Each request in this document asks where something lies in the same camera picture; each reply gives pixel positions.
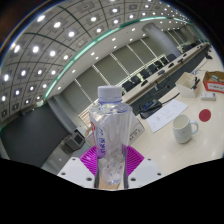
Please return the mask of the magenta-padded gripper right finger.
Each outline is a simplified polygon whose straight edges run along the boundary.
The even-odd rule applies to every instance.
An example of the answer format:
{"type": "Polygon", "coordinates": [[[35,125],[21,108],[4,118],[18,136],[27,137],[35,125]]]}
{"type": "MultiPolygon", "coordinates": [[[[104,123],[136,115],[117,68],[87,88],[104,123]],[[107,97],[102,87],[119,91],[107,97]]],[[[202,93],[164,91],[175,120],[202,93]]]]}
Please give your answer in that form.
{"type": "Polygon", "coordinates": [[[124,171],[124,187],[139,188],[163,177],[157,164],[150,158],[145,158],[137,150],[126,148],[124,171]]]}

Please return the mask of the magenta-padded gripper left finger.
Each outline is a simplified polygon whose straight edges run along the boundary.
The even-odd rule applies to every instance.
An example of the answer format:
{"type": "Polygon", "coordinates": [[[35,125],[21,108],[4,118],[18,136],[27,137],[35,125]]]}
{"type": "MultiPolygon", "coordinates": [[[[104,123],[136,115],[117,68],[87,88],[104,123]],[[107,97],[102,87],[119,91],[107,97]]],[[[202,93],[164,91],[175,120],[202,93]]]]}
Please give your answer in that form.
{"type": "Polygon", "coordinates": [[[97,168],[96,147],[91,147],[80,157],[71,157],[58,176],[84,188],[97,188],[97,168]]]}

